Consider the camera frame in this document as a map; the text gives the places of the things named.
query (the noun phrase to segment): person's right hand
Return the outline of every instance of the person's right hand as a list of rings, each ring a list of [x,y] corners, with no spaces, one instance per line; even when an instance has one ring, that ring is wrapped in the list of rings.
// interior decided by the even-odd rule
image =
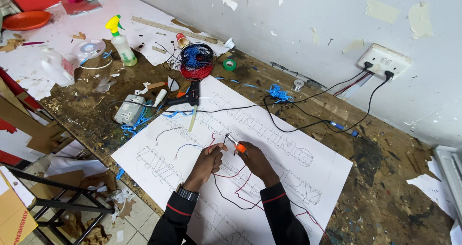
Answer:
[[[260,148],[255,147],[249,142],[239,143],[244,145],[249,155],[246,156],[244,153],[241,153],[238,150],[235,150],[234,153],[241,157],[252,174],[259,177],[263,183],[265,183],[267,188],[280,182],[279,176],[271,167],[269,161],[265,158],[265,155],[263,155],[263,152],[260,150]]]

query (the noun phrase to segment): wrist watch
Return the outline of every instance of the wrist watch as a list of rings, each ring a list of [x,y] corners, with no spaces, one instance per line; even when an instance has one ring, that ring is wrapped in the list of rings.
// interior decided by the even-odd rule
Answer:
[[[188,191],[183,188],[183,185],[184,185],[184,182],[178,184],[178,187],[176,188],[175,193],[188,201],[197,202],[197,200],[199,199],[199,193]]]

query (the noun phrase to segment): red plastic bowl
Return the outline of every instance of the red plastic bowl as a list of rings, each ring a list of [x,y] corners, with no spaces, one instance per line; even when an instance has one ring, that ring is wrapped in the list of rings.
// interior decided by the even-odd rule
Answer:
[[[51,13],[43,11],[21,12],[3,21],[2,28],[8,30],[31,30],[43,27],[51,18]]]

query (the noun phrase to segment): paper cup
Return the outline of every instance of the paper cup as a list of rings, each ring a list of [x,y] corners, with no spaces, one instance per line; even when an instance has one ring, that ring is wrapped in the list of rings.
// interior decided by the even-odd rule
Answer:
[[[178,47],[180,48],[189,45],[189,40],[186,38],[186,36],[183,35],[183,33],[176,34],[176,41],[178,43]]]

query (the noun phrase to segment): black jacket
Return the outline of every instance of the black jacket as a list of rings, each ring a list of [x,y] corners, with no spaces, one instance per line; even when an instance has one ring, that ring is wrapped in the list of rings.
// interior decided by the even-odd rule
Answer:
[[[295,218],[289,198],[281,183],[260,191],[263,208],[277,245],[309,245],[308,234]],[[148,245],[180,245],[186,237],[189,220],[195,202],[188,201],[174,192],[164,215],[154,228]]]

